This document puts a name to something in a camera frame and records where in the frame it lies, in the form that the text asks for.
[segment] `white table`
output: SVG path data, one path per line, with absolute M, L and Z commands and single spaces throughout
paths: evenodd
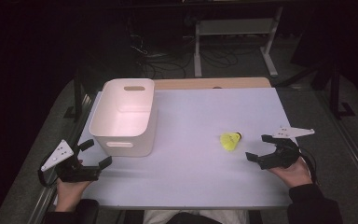
M 273 152 L 275 146 L 263 143 L 261 135 L 290 126 L 275 89 L 156 90 L 155 100 L 158 127 L 151 154 L 114 157 L 84 198 L 117 209 L 268 209 L 291 202 L 283 182 L 245 156 Z M 90 119 L 79 144 L 93 138 L 89 126 Z M 224 132 L 242 133 L 232 152 L 220 145 Z M 105 157 L 96 141 L 79 154 L 84 165 Z

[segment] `cable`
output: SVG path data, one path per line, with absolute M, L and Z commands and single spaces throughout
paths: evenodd
M 135 46 L 133 46 L 133 45 L 130 45 L 130 47 L 133 48 L 133 49 L 138 50 L 138 51 L 141 52 L 143 55 L 147 55 L 147 54 L 148 54 L 147 50 L 146 50 L 146 49 L 143 49 L 143 48 L 144 48 L 144 38 L 141 37 L 141 36 L 139 36 L 139 35 L 131 35 L 131 37 L 138 37 L 138 39 L 141 41 L 141 43 L 140 43 L 140 46 L 139 46 L 139 47 L 135 47 Z
M 239 62 L 237 55 L 253 53 L 260 48 L 260 46 L 257 46 L 249 51 L 237 53 L 236 50 L 242 46 L 242 42 L 235 48 L 225 45 L 222 41 L 219 41 L 219 44 L 222 48 L 220 50 L 204 50 L 204 52 L 200 53 L 200 56 L 206 63 L 217 68 L 228 68 L 235 65 Z
M 161 78 L 164 78 L 162 71 L 177 70 L 181 70 L 183 72 L 183 78 L 186 78 L 186 68 L 190 64 L 192 58 L 193 57 L 189 56 L 185 64 L 181 65 L 179 61 L 183 61 L 183 58 L 177 57 L 175 54 L 163 54 L 151 58 L 144 56 L 138 61 L 138 64 L 143 67 L 143 72 L 145 76 L 150 77 L 152 79 L 158 78 L 156 77 L 156 75 L 160 75 Z
M 42 171 L 42 166 L 46 163 L 48 158 L 53 154 L 54 150 L 51 150 L 47 156 L 43 158 L 43 160 L 40 162 L 39 169 L 37 170 L 37 177 L 39 178 L 39 182 L 43 187 L 51 188 L 56 184 L 57 176 L 54 178 L 54 180 L 51 183 L 46 182 L 45 179 L 45 173 Z
M 316 175 L 316 160 L 315 158 L 313 157 L 313 155 L 308 151 L 306 150 L 305 148 L 303 147 L 300 147 L 300 150 L 303 150 L 305 151 L 311 158 L 312 158 L 312 161 L 313 161 L 313 164 L 312 164 L 312 161 L 310 160 L 310 158 L 308 158 L 307 156 L 305 156 L 303 153 L 300 153 L 300 156 L 301 158 L 304 159 L 305 163 L 308 165 L 308 168 L 310 169 L 310 178 L 312 180 L 312 182 L 314 184 L 319 184 L 318 183 L 318 178 L 317 178 L 317 175 Z

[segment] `person's hand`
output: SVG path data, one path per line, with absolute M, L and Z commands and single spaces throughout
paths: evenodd
M 301 157 L 288 168 L 276 167 L 269 169 L 269 171 L 283 180 L 289 188 L 312 184 L 308 166 Z
M 75 212 L 83 191 L 91 181 L 67 183 L 57 179 L 58 201 L 56 212 Z

